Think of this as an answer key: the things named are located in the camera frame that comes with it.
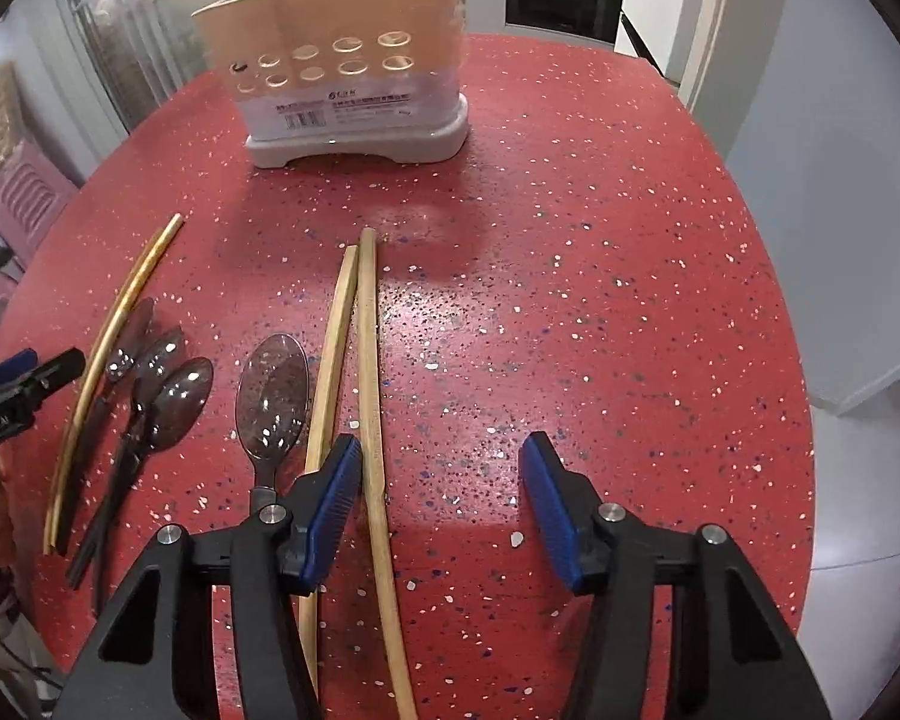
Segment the chopstick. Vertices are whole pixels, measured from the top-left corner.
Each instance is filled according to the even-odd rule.
[[[56,534],[60,524],[60,509],[63,506],[63,490],[65,490],[69,481],[74,449],[77,447],[77,439],[82,430],[84,420],[86,420],[87,412],[90,409],[90,402],[93,400],[94,392],[97,390],[98,381],[100,381],[103,373],[106,356],[110,353],[110,348],[116,341],[117,333],[120,332],[124,322],[127,320],[130,309],[136,302],[136,299],[139,298],[146,284],[146,279],[149,279],[149,276],[154,272],[154,268],[156,268],[160,258],[173,240],[173,236],[176,235],[182,225],[183,215],[173,214],[163,230],[154,234],[154,237],[146,244],[146,248],[133,264],[130,273],[127,274],[127,279],[125,279],[124,285],[120,288],[117,299],[107,315],[106,322],[101,327],[97,340],[94,342],[93,350],[87,358],[87,367],[82,380],[80,380],[77,405],[74,406],[74,410],[70,414],[70,422],[64,431],[63,443],[60,445],[60,452],[53,470],[53,480],[50,482],[50,503],[48,504],[43,529],[44,555],[49,555],[50,549],[56,543]]]
[[[330,304],[330,316],[327,317],[327,330],[323,339],[323,352],[320,356],[320,367],[317,372],[317,389],[314,392],[314,413],[310,419],[310,433],[307,439],[307,460],[303,466],[304,473],[319,470],[323,458],[330,451],[330,440],[333,437],[337,421],[337,398],[340,394],[340,376],[343,369],[343,352],[346,351],[346,334],[350,327],[350,315],[353,313],[353,295],[357,289],[357,247],[346,247],[343,252],[343,264],[337,276],[337,286]],[[307,661],[310,681],[317,689],[317,608],[318,593],[300,598],[296,613],[296,627],[300,632],[300,644],[303,646],[303,658]]]
[[[394,564],[386,523],[386,471],[383,428],[380,419],[380,375],[377,353],[377,244],[376,232],[367,227],[360,234],[360,274],[357,280],[357,356],[360,388],[360,439],[364,452],[364,498],[370,522],[373,576],[380,605],[386,664],[391,672],[400,720],[416,720],[413,684],[400,629],[396,603]]]

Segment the gray wall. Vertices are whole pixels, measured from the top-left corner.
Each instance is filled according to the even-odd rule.
[[[772,45],[727,167],[845,410],[900,377],[900,46],[867,0],[784,0]]]

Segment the red table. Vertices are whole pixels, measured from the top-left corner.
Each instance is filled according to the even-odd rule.
[[[316,376],[343,247],[376,227],[389,519],[420,716],[547,718],[563,703],[587,602],[557,582],[521,500],[528,432],[548,431],[567,466],[645,521],[725,524],[796,628],[812,541],[810,420],[754,222],[645,62],[475,36],[463,81],[472,133],[448,162],[322,158],[258,172],[234,107],[202,76],[70,203],[7,310],[0,355],[88,348],[146,240],[174,211],[187,215],[146,293],[165,326],[182,323],[190,351],[216,362],[216,382],[196,429],[149,461],[128,501],[118,579],[165,521],[198,532],[245,515],[252,474],[232,432],[242,365],[282,330],[314,356]],[[350,354],[340,428],[359,432]],[[73,402],[50,399],[10,447],[22,581],[64,665],[91,628],[88,593],[64,589],[64,560],[38,551]],[[84,509],[77,526],[86,519]],[[322,609],[329,716],[396,717],[360,517]],[[215,616],[223,714],[239,717],[223,593]],[[650,713],[666,618],[661,603]]]

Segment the countertop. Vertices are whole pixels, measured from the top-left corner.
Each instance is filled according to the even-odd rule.
[[[233,432],[242,366],[286,331],[316,376],[343,247],[376,227],[389,522],[420,716],[554,717],[587,600],[557,582],[522,499],[516,455],[528,432],[548,431],[570,469],[645,521],[724,524],[796,630],[812,542],[810,419],[754,222],[649,65],[471,36],[461,78],[472,131],[447,162],[328,157],[265,172],[250,165],[220,84],[199,77],[71,201],[7,308],[0,356],[89,348],[146,240],[174,211],[187,215],[146,293],[163,326],[182,323],[191,353],[215,361],[216,380],[193,432],[148,461],[127,501],[116,581],[170,519],[193,532],[242,519],[252,482]],[[351,349],[338,423],[359,434],[353,362]],[[92,626],[88,590],[69,593],[64,560],[38,552],[73,393],[53,396],[5,447],[22,591],[65,666]],[[118,411],[106,449],[125,398]],[[516,548],[514,532],[525,536]],[[396,717],[371,576],[354,515],[322,599],[331,717]],[[651,716],[667,619],[661,603]],[[215,620],[223,717],[236,718],[223,591]]]

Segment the barcode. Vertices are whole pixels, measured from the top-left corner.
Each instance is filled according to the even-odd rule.
[[[287,122],[287,129],[300,129],[303,127],[326,127],[326,119],[322,110],[293,111],[285,113],[283,118]]]

